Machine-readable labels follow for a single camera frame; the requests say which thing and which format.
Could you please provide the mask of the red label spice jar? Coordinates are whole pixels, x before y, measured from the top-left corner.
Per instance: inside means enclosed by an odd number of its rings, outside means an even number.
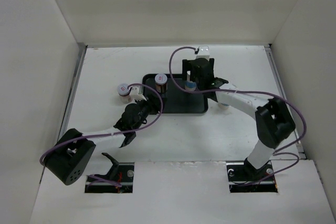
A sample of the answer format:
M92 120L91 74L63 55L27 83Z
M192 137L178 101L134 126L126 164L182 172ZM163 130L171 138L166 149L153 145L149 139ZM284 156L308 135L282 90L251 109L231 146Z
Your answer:
M163 73L158 73L154 77L155 88L158 93L165 93L167 91L167 76Z
M130 103L132 101L132 98L130 96L130 90L128 88L128 84L122 83L118 85L117 92L118 92L121 102Z

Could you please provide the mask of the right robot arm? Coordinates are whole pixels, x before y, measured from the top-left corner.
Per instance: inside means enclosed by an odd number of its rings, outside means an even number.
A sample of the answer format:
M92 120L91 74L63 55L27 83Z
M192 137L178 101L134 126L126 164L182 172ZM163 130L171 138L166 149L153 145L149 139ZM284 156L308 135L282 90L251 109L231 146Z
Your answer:
M214 76L214 59L182 60L183 79L196 83L196 93L219 104L232 106L256 122L258 142L244 160L244 175L257 179L276 148L296 129L285 101L279 97L262 99L238 92L227 80Z

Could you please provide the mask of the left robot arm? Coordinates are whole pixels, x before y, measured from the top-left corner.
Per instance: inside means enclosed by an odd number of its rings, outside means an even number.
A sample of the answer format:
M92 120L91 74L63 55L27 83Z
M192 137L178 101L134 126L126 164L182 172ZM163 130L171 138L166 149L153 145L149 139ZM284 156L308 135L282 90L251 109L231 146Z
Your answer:
M128 146L137 132L153 125L161 116L167 99L158 94L138 97L128 104L116 124L104 131L82 133L69 129L58 142L41 156L39 162L64 185L76 182L99 144L112 141L115 147Z

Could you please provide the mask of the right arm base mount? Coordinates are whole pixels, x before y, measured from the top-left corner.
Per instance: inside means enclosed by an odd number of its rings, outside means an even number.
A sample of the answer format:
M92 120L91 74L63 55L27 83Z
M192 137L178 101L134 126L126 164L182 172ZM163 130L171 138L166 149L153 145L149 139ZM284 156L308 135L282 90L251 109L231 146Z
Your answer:
M229 191L231 193L277 193L277 185L275 178L268 177L262 181L262 178L273 172L271 162L268 162L264 168L257 174L248 174L244 169L244 163L235 162L227 163L227 177L229 183Z

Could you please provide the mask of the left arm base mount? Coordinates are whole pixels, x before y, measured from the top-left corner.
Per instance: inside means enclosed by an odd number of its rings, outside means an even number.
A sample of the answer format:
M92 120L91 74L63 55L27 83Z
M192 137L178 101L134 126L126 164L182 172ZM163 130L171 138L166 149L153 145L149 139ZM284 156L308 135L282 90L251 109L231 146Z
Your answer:
M111 163L106 174L89 175L86 179L87 194L133 193L135 163L120 163L108 153L101 153Z

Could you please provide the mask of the blue label shaker bottle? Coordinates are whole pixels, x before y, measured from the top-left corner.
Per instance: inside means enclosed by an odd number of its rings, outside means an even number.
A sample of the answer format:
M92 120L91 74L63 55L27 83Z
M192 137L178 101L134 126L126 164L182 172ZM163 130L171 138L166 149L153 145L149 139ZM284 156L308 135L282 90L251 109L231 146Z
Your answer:
M218 103L218 106L223 110L227 110L230 108L230 105L225 104L225 103Z
M193 81L191 81L191 76L190 76L191 72L187 71L186 72L186 80L185 80L185 90L187 91L195 91L197 88L197 84Z

